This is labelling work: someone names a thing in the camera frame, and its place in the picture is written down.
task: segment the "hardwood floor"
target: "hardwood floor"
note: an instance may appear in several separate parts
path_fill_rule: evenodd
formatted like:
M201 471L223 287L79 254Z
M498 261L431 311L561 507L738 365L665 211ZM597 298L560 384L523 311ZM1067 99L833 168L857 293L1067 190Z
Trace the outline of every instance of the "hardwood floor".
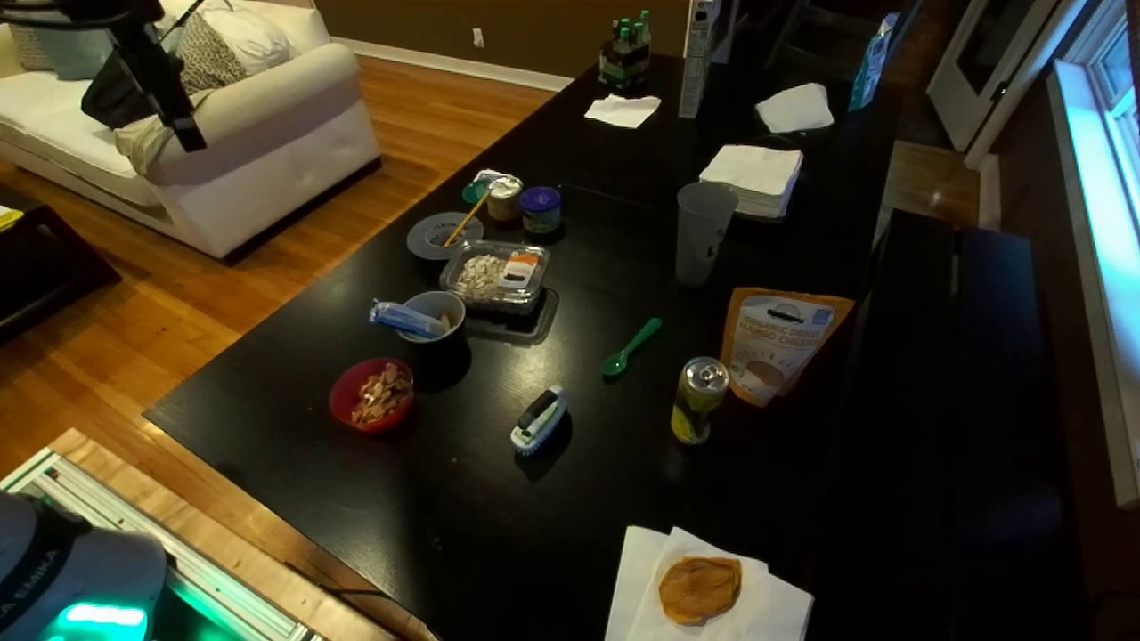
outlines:
M165 432L143 421L144 406L548 99L539 90L383 59L362 59L358 83L383 162L314 204L239 264L206 261L83 197L0 162L4 186L49 204L120 275L117 283L63 305L0 345L0 475L14 471L63 426L83 426L275 558L287 558L329 583L358 583L358 575L305 547L266 508L249 508L249 497L222 475L191 467ZM902 199L908 211L925 215L944 215L944 204L953 204L953 217L970 219L970 199L976 204L970 173L953 178L941 172L953 155L913 146L902 146L902 154L904 160L889 172L887 204Z

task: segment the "napkin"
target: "napkin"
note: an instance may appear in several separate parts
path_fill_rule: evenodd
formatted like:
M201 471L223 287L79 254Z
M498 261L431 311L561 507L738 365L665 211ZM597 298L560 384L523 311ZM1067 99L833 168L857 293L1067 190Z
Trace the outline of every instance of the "napkin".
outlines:
M662 104L660 96L633 96L633 99L602 96L583 111L583 118L606 121L612 128L641 128L656 113L660 104Z
M779 130L811 130L811 128L833 123L833 113L827 105L827 84L819 84L819 83L789 84L768 99L760 99L755 113L775 136Z
M616 571L606 641L802 641L811 596L774 575L766 562L739 558L739 596L732 609L706 621L700 627L678 627L660 606L662 572L684 555L731 555L680 527L665 533L627 527Z
M802 151L720 146L700 183L728 186L745 217L782 217L802 162Z

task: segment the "beverage can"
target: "beverage can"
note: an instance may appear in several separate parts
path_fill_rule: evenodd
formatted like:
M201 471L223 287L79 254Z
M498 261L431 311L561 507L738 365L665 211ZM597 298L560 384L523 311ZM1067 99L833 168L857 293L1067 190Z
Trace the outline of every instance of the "beverage can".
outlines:
M700 444L712 434L712 414L722 406L731 369L712 356L691 356L678 376L669 432L684 444Z

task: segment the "white sofa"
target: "white sofa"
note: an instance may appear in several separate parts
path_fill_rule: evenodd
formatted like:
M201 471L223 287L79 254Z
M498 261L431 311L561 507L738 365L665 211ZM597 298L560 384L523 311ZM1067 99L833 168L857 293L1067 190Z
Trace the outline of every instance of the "white sofa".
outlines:
M356 58L330 41L314 7L254 5L281 27L287 59L215 90L194 105L206 151L165 142L150 162L117 151L115 130L79 111L89 83L26 70L0 24L0 155L66 186L152 230L226 257L336 183L377 160Z

